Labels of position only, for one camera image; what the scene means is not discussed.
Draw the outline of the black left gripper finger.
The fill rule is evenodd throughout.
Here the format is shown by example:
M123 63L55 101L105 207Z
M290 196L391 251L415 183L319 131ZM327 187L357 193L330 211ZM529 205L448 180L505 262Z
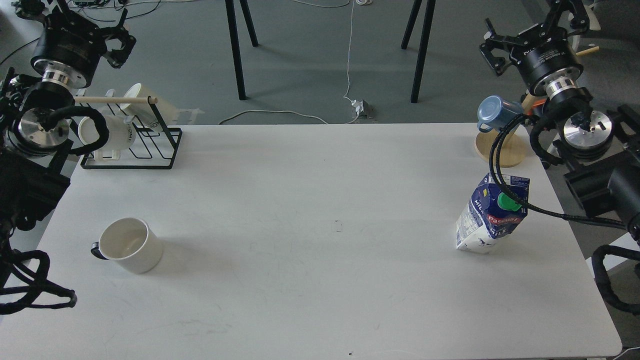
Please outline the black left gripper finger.
M45 22L50 13L52 0L12 0L11 6L18 18L29 21Z
M137 39L128 32L124 23L118 23L115 26L105 27L102 29L102 38L107 41L117 40L119 47L108 49L103 53L102 57L114 69L120 69L130 57Z

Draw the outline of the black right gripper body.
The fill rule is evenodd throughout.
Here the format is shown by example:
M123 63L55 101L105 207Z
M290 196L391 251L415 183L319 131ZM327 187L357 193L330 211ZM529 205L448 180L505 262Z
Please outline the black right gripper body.
M584 67L579 63L568 41L564 27L553 26L542 30L541 25L533 26L518 34L524 45L515 45L510 50L510 59L516 66L530 94L546 95L546 77L558 71L568 71L571 79L582 75Z

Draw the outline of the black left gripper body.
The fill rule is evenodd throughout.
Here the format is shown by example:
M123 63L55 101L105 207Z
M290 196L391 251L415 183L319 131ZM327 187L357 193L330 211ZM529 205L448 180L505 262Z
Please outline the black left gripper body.
M75 88L91 85L99 59L107 53L106 41L114 39L112 28L100 28L77 13L51 13L45 16L44 28L30 64L39 75L48 64L71 68Z

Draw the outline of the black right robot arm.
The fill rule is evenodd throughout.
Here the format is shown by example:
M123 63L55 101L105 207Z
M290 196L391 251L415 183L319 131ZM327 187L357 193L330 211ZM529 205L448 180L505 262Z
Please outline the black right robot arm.
M480 52L497 76L515 66L531 96L544 97L540 115L521 110L498 128L489 155L489 173L499 189L524 208L565 221L626 230L639 241L639 115L628 105L599 120L592 95L576 84L584 70L569 37L585 34L590 17L580 0L549 0L541 23L515 36L487 33ZM530 125L529 143L537 157L567 168L564 176L584 216L551 212L507 189L499 166L507 134Z

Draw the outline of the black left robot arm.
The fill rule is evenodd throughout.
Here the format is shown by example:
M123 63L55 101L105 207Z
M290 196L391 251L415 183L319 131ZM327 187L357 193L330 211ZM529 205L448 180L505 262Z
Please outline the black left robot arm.
M96 109L76 105L72 91L87 88L99 60L123 66L136 39L125 28L127 10L112 27L70 10L65 0L17 0L19 18L42 24L30 65L37 76L9 68L1 82L1 296L2 315L39 309L43 293L64 297L49 309L72 308L71 289L48 280L50 257L45 251L18 251L10 244L15 230L32 230L57 207L70 186L62 175L70 156L86 155L107 144L106 119Z

